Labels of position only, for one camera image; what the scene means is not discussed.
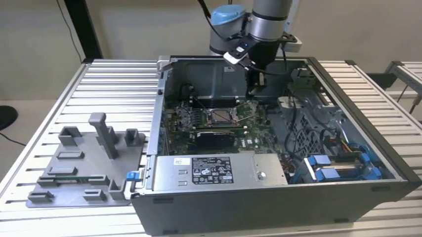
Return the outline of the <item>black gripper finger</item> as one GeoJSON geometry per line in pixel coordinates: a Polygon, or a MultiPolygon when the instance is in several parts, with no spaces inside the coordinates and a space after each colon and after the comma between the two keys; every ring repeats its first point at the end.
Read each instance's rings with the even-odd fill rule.
{"type": "Polygon", "coordinates": [[[252,99],[252,97],[259,94],[265,88],[265,78],[264,74],[256,70],[245,71],[245,99],[252,99]]]}

